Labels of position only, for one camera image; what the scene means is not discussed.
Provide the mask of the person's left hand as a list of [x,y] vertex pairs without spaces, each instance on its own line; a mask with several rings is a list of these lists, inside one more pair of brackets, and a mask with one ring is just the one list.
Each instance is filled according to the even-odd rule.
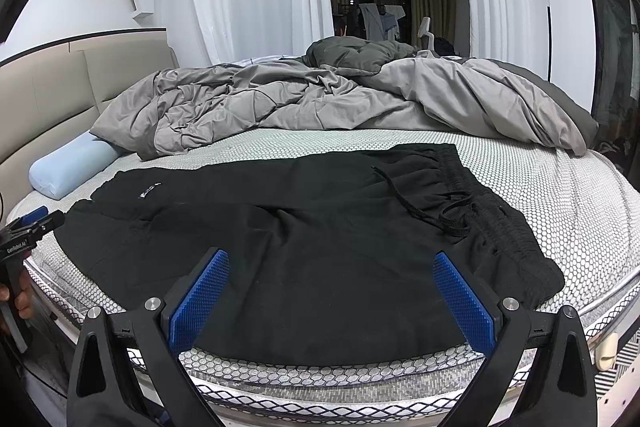
[[25,269],[22,270],[18,283],[20,284],[20,291],[14,297],[11,296],[10,288],[1,284],[0,300],[2,303],[12,301],[20,317],[25,321],[29,321],[34,316],[34,306],[32,305],[34,292],[32,291],[32,279]]

